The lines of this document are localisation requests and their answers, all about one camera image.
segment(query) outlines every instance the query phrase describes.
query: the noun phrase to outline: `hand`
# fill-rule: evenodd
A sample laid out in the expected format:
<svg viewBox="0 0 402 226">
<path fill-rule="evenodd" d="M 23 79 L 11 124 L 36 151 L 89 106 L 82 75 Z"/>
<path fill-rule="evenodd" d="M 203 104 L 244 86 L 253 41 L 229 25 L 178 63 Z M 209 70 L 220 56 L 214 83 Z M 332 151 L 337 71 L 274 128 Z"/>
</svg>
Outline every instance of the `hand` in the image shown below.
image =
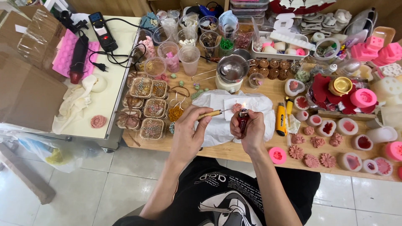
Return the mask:
<svg viewBox="0 0 402 226">
<path fill-rule="evenodd" d="M 230 120 L 230 133 L 236 138 L 242 140 L 243 149 L 247 154 L 253 154 L 255 151 L 265 150 L 264 148 L 264 114 L 248 110 L 249 120 L 247 122 L 244 133 L 241 134 L 239 122 L 237 121 L 238 113 L 235 113 Z"/>
<path fill-rule="evenodd" d="M 174 123 L 173 144 L 169 155 L 172 161 L 187 164 L 197 155 L 204 142 L 205 129 L 212 117 L 202 118 L 195 131 L 193 130 L 194 122 L 200 115 L 211 111 L 213 109 L 209 107 L 190 105 Z"/>
</svg>

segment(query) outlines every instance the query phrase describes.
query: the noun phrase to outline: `red lighter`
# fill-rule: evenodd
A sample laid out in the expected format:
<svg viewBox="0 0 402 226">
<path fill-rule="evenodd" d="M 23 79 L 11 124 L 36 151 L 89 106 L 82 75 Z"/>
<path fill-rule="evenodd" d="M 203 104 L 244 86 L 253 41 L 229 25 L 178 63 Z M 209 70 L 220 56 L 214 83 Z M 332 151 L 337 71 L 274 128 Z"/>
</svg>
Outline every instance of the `red lighter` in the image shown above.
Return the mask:
<svg viewBox="0 0 402 226">
<path fill-rule="evenodd" d="M 248 119 L 249 119 L 248 110 L 245 108 L 242 108 L 239 111 L 239 117 L 237 117 L 237 121 L 239 122 L 239 128 L 242 133 L 244 133 L 244 130 L 246 129 Z"/>
</svg>

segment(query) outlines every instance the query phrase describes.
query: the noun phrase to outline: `tile floor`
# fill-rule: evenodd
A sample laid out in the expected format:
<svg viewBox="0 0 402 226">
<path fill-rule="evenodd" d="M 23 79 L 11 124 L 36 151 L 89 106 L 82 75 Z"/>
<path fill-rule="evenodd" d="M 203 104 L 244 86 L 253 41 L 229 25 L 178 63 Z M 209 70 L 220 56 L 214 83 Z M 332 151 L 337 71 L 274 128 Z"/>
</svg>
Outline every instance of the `tile floor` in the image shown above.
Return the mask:
<svg viewBox="0 0 402 226">
<path fill-rule="evenodd" d="M 35 155 L 17 155 L 56 190 L 41 205 L 5 168 L 0 172 L 0 226 L 110 226 L 143 205 L 159 178 L 167 152 L 121 148 L 86 160 L 70 174 Z M 218 160 L 255 177 L 250 163 Z M 308 226 L 401 226 L 402 183 L 321 174 Z"/>
</svg>

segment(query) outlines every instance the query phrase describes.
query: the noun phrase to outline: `person's left hand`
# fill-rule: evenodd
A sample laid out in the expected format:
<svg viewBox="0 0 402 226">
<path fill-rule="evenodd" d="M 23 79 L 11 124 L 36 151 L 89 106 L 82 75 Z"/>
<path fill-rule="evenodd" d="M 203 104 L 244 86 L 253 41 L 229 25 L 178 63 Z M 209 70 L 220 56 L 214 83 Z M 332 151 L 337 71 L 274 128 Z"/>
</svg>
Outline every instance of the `person's left hand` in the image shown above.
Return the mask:
<svg viewBox="0 0 402 226">
<path fill-rule="evenodd" d="M 190 105 L 174 123 L 173 144 L 169 155 L 171 160 L 187 164 L 197 155 L 204 142 L 205 129 L 212 117 L 202 118 L 195 131 L 193 130 L 194 122 L 200 115 L 211 111 L 213 109 L 209 107 Z"/>
</svg>

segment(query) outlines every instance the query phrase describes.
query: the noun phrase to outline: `cartoon graphic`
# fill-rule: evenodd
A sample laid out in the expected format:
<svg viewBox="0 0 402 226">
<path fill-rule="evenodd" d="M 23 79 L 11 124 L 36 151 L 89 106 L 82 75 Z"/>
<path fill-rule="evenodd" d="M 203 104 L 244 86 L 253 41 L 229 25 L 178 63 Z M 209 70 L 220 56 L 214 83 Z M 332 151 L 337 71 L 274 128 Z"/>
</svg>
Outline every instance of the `cartoon graphic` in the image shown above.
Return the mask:
<svg viewBox="0 0 402 226">
<path fill-rule="evenodd" d="M 199 226 L 262 226 L 254 210 L 237 191 L 209 197 L 200 203 L 198 209 L 214 214 L 214 222 L 206 220 Z"/>
</svg>

